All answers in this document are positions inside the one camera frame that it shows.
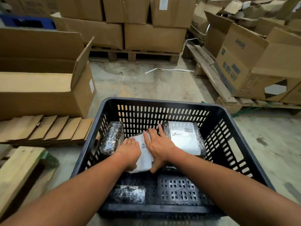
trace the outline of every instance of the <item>hand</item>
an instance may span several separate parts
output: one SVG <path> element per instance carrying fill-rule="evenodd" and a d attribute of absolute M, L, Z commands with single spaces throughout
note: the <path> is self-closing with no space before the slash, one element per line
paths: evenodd
<path fill-rule="evenodd" d="M 126 171 L 133 171 L 137 165 L 137 161 L 141 155 L 139 143 L 134 138 L 125 139 L 120 145 L 115 154 L 122 154 L 122 157 L 126 161 Z"/>
<path fill-rule="evenodd" d="M 160 136 L 158 136 L 155 129 L 148 129 L 151 141 L 147 133 L 143 131 L 145 144 L 154 159 L 153 166 L 150 169 L 151 173 L 155 173 L 158 169 L 166 165 L 173 154 L 173 150 L 176 148 L 175 144 L 165 136 L 160 124 L 158 127 Z"/>

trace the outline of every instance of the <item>barcode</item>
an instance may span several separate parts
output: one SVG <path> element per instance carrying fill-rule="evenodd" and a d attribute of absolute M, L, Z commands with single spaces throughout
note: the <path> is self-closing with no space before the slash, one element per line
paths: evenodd
<path fill-rule="evenodd" d="M 188 133 L 193 133 L 192 128 L 184 128 L 184 131 Z"/>

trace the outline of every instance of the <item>black plastic crate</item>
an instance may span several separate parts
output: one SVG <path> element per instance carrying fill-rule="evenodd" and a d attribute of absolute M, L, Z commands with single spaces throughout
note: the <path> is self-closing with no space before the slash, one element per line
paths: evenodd
<path fill-rule="evenodd" d="M 93 155 L 92 148 L 97 132 L 101 135 L 100 144 L 111 121 L 123 121 L 125 137 L 148 128 L 157 129 L 158 124 L 164 121 L 196 122 L 205 142 L 206 160 L 249 176 L 275 190 L 224 108 L 205 103 L 134 98 L 111 97 L 102 102 L 71 177 L 104 160 L 99 151 Z M 233 140 L 241 152 L 239 161 L 229 144 Z M 225 215 L 179 171 L 161 169 L 155 174 L 123 173 L 117 184 L 145 187 L 145 204 L 118 204 L 107 199 L 98 211 L 102 217 L 195 219 Z"/>

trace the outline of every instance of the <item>black plastic wrap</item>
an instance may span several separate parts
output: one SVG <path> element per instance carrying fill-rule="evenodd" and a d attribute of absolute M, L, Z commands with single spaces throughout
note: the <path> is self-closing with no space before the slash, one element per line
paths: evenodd
<path fill-rule="evenodd" d="M 111 121 L 108 130 L 102 140 L 100 153 L 104 156 L 112 155 L 118 146 L 124 141 L 123 122 Z"/>
<path fill-rule="evenodd" d="M 145 191 L 145 188 L 138 186 L 116 185 L 110 192 L 109 198 L 117 203 L 144 204 Z"/>
<path fill-rule="evenodd" d="M 203 140 L 202 135 L 199 131 L 198 124 L 194 123 L 194 122 L 192 122 L 192 123 L 193 123 L 193 126 L 194 126 L 196 139 L 197 139 L 197 142 L 198 142 L 198 147 L 199 147 L 199 150 L 201 152 L 200 157 L 205 158 L 206 157 L 206 149 L 205 149 L 205 145 L 204 145 L 204 140 Z M 162 124 L 162 128 L 163 128 L 163 131 L 164 131 L 165 135 L 171 140 L 170 128 L 169 128 L 168 121 L 165 121 Z"/>

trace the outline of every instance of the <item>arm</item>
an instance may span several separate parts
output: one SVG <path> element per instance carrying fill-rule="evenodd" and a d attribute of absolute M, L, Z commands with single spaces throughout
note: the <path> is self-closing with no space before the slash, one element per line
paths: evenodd
<path fill-rule="evenodd" d="M 1 226 L 83 226 L 107 198 L 125 170 L 133 170 L 141 155 L 139 143 L 125 139 L 116 152 L 19 210 Z"/>
<path fill-rule="evenodd" d="M 159 132 L 149 130 L 151 141 L 144 134 L 154 158 L 152 173 L 172 163 L 240 225 L 301 225 L 300 205 L 245 175 L 184 152 L 160 125 Z"/>

